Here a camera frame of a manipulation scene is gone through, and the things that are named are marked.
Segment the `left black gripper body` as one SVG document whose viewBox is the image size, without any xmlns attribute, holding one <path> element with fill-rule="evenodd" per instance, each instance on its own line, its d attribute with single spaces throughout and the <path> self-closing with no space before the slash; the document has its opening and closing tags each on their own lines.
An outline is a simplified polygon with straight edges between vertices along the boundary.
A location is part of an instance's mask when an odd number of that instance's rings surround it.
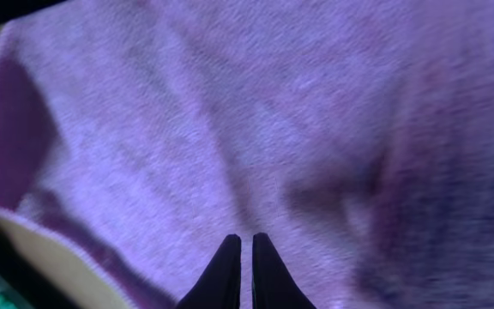
<svg viewBox="0 0 494 309">
<path fill-rule="evenodd" d="M 0 0 L 0 25 L 66 0 Z"/>
</svg>

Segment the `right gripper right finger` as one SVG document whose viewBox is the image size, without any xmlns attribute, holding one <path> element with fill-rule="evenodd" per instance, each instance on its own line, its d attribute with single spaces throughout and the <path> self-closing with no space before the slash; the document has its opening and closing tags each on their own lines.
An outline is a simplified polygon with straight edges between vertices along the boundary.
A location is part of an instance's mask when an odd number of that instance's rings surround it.
<svg viewBox="0 0 494 309">
<path fill-rule="evenodd" d="M 252 305 L 254 309 L 316 309 L 293 280 L 266 233 L 253 236 Z"/>
</svg>

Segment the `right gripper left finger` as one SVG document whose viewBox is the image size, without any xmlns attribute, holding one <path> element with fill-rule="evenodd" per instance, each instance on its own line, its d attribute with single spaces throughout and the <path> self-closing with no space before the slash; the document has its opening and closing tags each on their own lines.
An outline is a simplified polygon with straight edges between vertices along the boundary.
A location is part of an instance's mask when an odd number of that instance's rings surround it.
<svg viewBox="0 0 494 309">
<path fill-rule="evenodd" d="M 239 309 L 241 239 L 227 235 L 194 287 L 177 303 L 177 309 Z"/>
</svg>

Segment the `purple cloth with white tag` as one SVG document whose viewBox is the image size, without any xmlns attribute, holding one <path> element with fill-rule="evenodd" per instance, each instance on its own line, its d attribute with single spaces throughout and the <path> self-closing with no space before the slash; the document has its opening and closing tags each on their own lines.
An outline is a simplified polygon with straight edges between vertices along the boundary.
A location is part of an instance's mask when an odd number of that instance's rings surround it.
<svg viewBox="0 0 494 309">
<path fill-rule="evenodd" d="M 319 308 L 494 308 L 494 1 L 68 1 L 11 21 L 0 216 L 137 308 L 258 232 Z"/>
</svg>

